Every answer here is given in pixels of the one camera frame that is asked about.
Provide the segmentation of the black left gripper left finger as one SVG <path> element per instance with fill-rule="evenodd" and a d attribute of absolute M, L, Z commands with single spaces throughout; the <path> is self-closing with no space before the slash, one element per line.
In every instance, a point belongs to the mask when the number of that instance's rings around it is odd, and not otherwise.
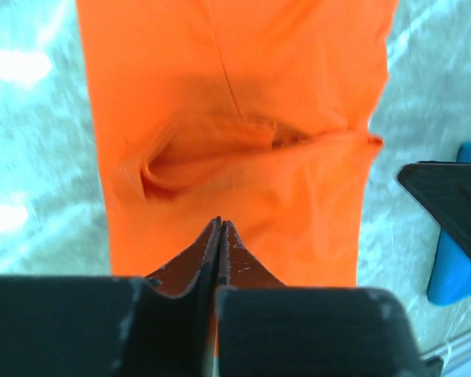
<path fill-rule="evenodd" d="M 220 218 L 148 276 L 0 276 L 0 376 L 209 376 Z"/>

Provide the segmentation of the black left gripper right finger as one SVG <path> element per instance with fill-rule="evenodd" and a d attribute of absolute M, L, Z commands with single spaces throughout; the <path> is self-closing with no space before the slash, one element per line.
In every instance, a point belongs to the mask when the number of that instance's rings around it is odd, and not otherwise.
<path fill-rule="evenodd" d="M 377 288 L 287 287 L 243 245 L 220 238 L 218 370 L 222 376 L 438 376 L 421 359 L 400 302 Z"/>

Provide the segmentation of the orange t shirt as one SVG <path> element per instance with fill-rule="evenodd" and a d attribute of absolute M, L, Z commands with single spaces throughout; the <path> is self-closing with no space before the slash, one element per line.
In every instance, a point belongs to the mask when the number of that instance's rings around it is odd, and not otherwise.
<path fill-rule="evenodd" d="M 279 280 L 356 283 L 394 1 L 79 1 L 111 271 L 232 221 Z"/>

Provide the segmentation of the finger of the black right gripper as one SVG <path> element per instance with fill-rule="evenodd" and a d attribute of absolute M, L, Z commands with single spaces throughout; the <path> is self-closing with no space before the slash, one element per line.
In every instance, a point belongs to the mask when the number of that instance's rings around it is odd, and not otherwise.
<path fill-rule="evenodd" d="M 471 259 L 471 163 L 411 163 L 397 181 Z"/>

